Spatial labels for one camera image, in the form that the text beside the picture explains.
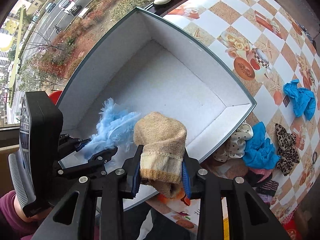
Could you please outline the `person left hand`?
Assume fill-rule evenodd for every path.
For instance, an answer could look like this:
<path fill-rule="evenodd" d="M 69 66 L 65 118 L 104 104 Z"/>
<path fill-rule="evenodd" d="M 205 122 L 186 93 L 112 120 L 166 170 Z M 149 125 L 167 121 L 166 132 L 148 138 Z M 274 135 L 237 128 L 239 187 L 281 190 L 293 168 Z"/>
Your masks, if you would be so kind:
<path fill-rule="evenodd" d="M 14 209 L 15 209 L 16 214 L 18 215 L 18 217 L 20 217 L 21 220 L 23 220 L 26 223 L 31 223 L 31 222 L 45 219 L 49 215 L 49 213 L 52 211 L 53 208 L 49 207 L 48 209 L 42 211 L 41 213 L 38 213 L 32 217 L 27 217 L 24 214 L 24 212 L 19 204 L 18 198 L 15 196 Z"/>

